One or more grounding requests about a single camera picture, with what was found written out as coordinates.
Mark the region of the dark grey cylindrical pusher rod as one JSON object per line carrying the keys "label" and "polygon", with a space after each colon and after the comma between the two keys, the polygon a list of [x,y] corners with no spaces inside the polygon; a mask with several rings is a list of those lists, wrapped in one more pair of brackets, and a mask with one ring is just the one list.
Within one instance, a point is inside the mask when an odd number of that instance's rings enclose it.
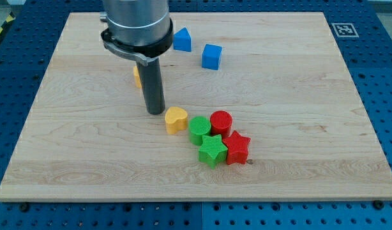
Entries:
{"label": "dark grey cylindrical pusher rod", "polygon": [[159,59],[149,62],[147,66],[137,62],[137,68],[148,113],[161,114],[165,110],[165,98]]}

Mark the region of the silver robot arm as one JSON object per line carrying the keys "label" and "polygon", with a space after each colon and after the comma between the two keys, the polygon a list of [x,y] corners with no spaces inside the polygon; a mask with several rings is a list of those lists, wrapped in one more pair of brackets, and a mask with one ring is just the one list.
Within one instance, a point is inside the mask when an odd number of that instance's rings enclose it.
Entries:
{"label": "silver robot arm", "polygon": [[103,0],[108,28],[103,46],[116,56],[136,62],[142,94],[150,114],[165,110],[159,57],[173,43],[169,4],[161,0]]}

